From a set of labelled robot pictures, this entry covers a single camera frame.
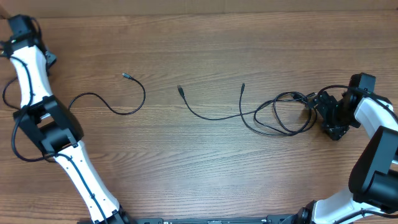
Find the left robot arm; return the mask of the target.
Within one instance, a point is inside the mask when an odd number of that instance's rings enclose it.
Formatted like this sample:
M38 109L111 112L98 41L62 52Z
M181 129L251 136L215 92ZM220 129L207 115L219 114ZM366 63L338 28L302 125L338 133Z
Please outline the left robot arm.
M2 57L13 64L21 89L21 107L13 114L12 151L26 162L54 159L81 195L92 223L131 223L90 162L80 123L52 93L48 75L57 58L46 48L37 21L21 14L7 21L12 36L1 42ZM18 153L18 130L39 149L41 157L28 159Z

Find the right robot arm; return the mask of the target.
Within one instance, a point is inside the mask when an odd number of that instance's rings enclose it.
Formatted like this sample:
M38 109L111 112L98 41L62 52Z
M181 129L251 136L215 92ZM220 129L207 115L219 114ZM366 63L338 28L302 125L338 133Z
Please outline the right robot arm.
M374 93L376 78L352 75L341 100L325 89L309 103L323 118L322 129L339 140L350 127L363 127L370 138L354 165L348 187L312 201L284 223L353 223L370 215L397 218L397 115L392 103Z

